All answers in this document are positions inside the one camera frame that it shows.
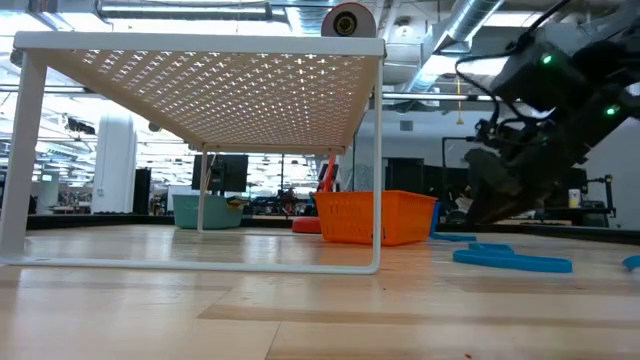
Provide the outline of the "red desk lamp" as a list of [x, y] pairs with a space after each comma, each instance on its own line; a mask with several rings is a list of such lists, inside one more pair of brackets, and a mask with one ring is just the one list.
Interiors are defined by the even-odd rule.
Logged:
[[[320, 35], [322, 37], [361, 37], [376, 38], [377, 27], [373, 14], [363, 5], [355, 2], [346, 2], [334, 6], [324, 17]], [[320, 181], [316, 191], [310, 194], [317, 210], [316, 195], [323, 192], [334, 192], [339, 189], [337, 184], [336, 156], [331, 155], [324, 172], [320, 172]], [[321, 234], [321, 224], [318, 215], [296, 217], [292, 222], [292, 231], [303, 234]]]

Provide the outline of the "black background monitor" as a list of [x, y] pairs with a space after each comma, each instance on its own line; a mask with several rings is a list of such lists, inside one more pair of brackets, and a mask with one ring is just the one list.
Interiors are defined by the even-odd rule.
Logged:
[[212, 192], [244, 192], [247, 187], [248, 155], [210, 154], [205, 171], [207, 190]]

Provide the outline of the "blue plastic hanger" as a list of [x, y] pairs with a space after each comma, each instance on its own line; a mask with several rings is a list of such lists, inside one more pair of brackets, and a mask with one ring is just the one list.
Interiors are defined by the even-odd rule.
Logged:
[[483, 250], [456, 250], [454, 262], [492, 268], [544, 273], [572, 273], [573, 263], [564, 258], [522, 255]]

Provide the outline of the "teal plastic bin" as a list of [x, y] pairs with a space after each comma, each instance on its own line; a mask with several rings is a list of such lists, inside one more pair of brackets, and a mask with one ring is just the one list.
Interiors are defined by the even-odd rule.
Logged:
[[[196, 229], [198, 225], [199, 196], [174, 194], [172, 196], [174, 224], [181, 229]], [[203, 229], [217, 230], [239, 227], [242, 209], [230, 207], [227, 199], [217, 195], [207, 195], [204, 201]]]

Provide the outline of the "black aluminium table frame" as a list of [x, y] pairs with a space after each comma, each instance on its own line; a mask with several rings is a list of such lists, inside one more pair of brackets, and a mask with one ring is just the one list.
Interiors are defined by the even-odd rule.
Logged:
[[[102, 215], [28, 215], [27, 230], [47, 230], [118, 225], [173, 225], [170, 216], [127, 214]], [[557, 226], [542, 224], [438, 224], [440, 233], [513, 233], [553, 238], [568, 238], [601, 243], [640, 246], [640, 230], [619, 230], [598, 227]]]

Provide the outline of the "white perforated shelf riser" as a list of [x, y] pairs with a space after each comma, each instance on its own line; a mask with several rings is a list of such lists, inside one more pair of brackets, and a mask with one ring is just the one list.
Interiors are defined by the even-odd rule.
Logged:
[[55, 70], [203, 153], [342, 154], [382, 110], [380, 38], [18, 32], [23, 53], [0, 216], [0, 263], [25, 237], [46, 75]]

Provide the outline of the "black tall cabinet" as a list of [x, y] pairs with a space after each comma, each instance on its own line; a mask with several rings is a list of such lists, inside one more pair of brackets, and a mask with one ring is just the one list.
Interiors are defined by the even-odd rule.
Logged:
[[149, 214], [149, 196], [151, 191], [150, 168], [137, 169], [135, 171], [133, 213], [138, 215]]

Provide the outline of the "ceiling light strip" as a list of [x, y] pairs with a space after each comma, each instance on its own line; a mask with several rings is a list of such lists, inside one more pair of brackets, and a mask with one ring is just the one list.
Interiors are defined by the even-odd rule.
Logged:
[[490, 96], [477, 94], [449, 94], [449, 93], [395, 93], [384, 92], [385, 100], [398, 101], [455, 101], [455, 102], [491, 102]]

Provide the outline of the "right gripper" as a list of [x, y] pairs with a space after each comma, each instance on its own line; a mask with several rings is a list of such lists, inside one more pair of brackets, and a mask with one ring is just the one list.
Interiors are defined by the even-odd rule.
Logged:
[[464, 155], [472, 203], [467, 224], [491, 224], [536, 208], [595, 146], [595, 119], [549, 119], [514, 128], [516, 120], [476, 123], [480, 146]]

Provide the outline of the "orange plastic basket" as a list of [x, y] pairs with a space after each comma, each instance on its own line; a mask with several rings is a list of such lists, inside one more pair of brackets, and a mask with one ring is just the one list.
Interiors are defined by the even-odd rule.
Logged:
[[[373, 193], [316, 193], [323, 238], [329, 242], [371, 245], [373, 241]], [[424, 241], [431, 230], [437, 199], [405, 192], [382, 192], [383, 246]]]

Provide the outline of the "white column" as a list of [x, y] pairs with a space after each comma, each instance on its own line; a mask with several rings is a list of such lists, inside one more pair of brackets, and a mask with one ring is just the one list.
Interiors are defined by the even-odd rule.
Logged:
[[133, 209], [137, 134], [128, 112], [105, 113], [99, 121], [93, 178], [93, 213]]

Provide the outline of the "silver ventilation duct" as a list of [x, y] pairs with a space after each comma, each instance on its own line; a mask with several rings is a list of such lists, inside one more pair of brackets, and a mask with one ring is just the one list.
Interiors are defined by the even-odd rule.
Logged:
[[458, 60], [471, 52], [473, 37], [505, 0], [456, 0], [448, 18], [430, 25], [420, 46], [420, 67], [403, 91], [426, 93], [442, 71], [433, 69], [433, 56]]

